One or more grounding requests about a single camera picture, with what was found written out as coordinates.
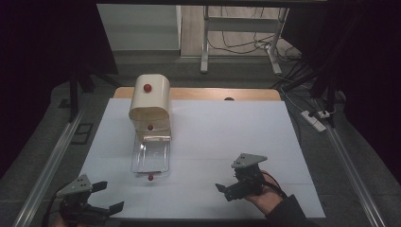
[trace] white paper sheet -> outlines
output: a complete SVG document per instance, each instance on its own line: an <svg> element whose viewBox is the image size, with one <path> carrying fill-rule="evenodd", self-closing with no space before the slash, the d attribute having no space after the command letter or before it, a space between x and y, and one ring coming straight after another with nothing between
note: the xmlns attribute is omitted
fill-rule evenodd
<svg viewBox="0 0 401 227"><path fill-rule="evenodd" d="M315 186L282 101L172 100L170 175L149 182L131 172L135 131L130 99L111 99L82 167L94 206L124 201L116 218L264 218L245 200L227 202L215 183L236 183L231 163L240 153L268 156L260 163L294 194L309 218L323 218Z"/></svg>

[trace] black cable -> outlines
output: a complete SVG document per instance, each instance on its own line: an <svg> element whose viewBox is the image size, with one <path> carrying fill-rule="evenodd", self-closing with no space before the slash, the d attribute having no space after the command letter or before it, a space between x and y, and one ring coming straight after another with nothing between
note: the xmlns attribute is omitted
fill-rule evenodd
<svg viewBox="0 0 401 227"><path fill-rule="evenodd" d="M306 103L309 107L311 107L314 110L315 113L318 112L318 110L312 104L307 102L302 96L299 96L299 95L297 95L295 93L292 93L292 92L291 92L291 94L293 94L293 95L297 96L298 98L300 98L304 103Z"/></svg>
<svg viewBox="0 0 401 227"><path fill-rule="evenodd" d="M302 144L302 135L301 135L301 126L300 123L298 122L298 119L295 117L294 113L292 113L290 110L288 110L289 117L292 117L294 119L295 125L297 126L298 130L298 143L301 145Z"/></svg>
<svg viewBox="0 0 401 227"><path fill-rule="evenodd" d="M246 52L236 52L236 51L229 50L229 49L226 49L226 48L218 48L218 47L214 47L214 46L212 46L212 47L213 47L214 49L224 50L224 51L231 52L231 53L235 53L235 54L248 54L248 53L252 53L252 52L256 51L257 49L259 49L259 47L257 47L256 49L253 49L253 50L250 50L250 51L246 51Z"/></svg>
<svg viewBox="0 0 401 227"><path fill-rule="evenodd" d="M267 40L268 38L271 38L271 37L273 37L273 36L269 36L269 37L263 38L262 40ZM237 51L233 51L233 50L230 50L230 49L227 49L227 48L215 47L215 46L213 46L212 44L210 44L210 46L212 46L214 49L224 50L224 51L228 51L228 52L232 52L232 53L236 53L236 54L248 54L248 53L252 53L252 52L256 51L257 49L259 49L259 47L257 47L257 48L255 48L255 49L253 49L253 50L250 50L250 51L246 51L246 52L237 52Z"/></svg>
<svg viewBox="0 0 401 227"><path fill-rule="evenodd" d="M265 175L268 175L269 177L271 177L274 180L275 183L277 183L277 185L274 185L273 183L269 183L269 182L264 181L262 184L267 186L267 187L269 187L269 188L271 188L271 189L273 189L273 190L275 190L283 199L285 199L287 197L287 194L283 191L283 189L281 189L280 184L269 173L262 172L262 171L261 171L261 173L265 174Z"/></svg>
<svg viewBox="0 0 401 227"><path fill-rule="evenodd" d="M224 8L225 8L225 11L226 11L226 16L228 17L227 7L224 7ZM265 10L265 8L262 8L262 12L260 13L260 18L262 18L264 10ZM256 11L257 11L257 8L255 8L254 14L251 16L251 18L254 17L254 15L256 14ZM220 7L220 15L221 15L221 17L223 16L223 7ZM269 36L269 37L263 38L263 39L261 39L261 40L256 40L256 39L255 39L256 33L257 33L257 32L255 32L254 35L253 35L253 42L248 42L248 43L244 43L244 44L235 44L235 45L228 45L228 44L226 43L226 41L225 41L225 36L224 36L224 31L221 31L221 36L222 36L224 45L225 45L226 47L229 47L229 48L244 46L244 45L248 45L248 44L255 44L255 42L267 44L268 42L260 42L260 41L263 41L263 40L266 40L266 39L268 39L268 38L273 37L273 36Z"/></svg>
<svg viewBox="0 0 401 227"><path fill-rule="evenodd" d="M42 218L42 227L49 226L50 215L54 213L54 212L51 212L51 207L52 207L52 205L54 203L54 200L57 198L57 192L62 190L63 188L65 188L70 183L71 182L63 184L60 188L57 189L57 191L51 197L50 202L49 202L49 204L47 205L47 208L46 208L46 213L44 213L44 216Z"/></svg>
<svg viewBox="0 0 401 227"><path fill-rule="evenodd" d="M291 70L290 70L285 76L283 76L282 78L286 79L286 78L292 73L292 71L295 69L295 67L296 67L300 62L303 62L303 60L298 60L294 65L292 65ZM270 87L270 89L273 89L275 86L279 85L279 84L282 83L282 82L283 82L283 80L279 80L279 81L275 82L275 83Z"/></svg>

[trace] clear plastic container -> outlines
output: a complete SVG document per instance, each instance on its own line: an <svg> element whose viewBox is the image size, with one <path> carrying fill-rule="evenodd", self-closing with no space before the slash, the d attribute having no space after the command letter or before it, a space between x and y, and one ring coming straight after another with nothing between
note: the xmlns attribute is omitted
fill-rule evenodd
<svg viewBox="0 0 401 227"><path fill-rule="evenodd" d="M154 178L169 174L170 136L146 136L141 141L136 136L133 147L131 171L138 177Z"/></svg>

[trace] red knob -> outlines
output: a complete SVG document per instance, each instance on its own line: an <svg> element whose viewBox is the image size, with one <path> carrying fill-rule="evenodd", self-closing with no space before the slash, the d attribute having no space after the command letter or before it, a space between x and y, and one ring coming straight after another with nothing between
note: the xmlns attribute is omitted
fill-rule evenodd
<svg viewBox="0 0 401 227"><path fill-rule="evenodd" d="M149 93L149 92L151 92L151 85L150 85L150 84L148 84L148 83L147 83L147 84L145 84L145 85L144 85L144 90L145 90L145 92L146 92L146 93Z"/></svg>

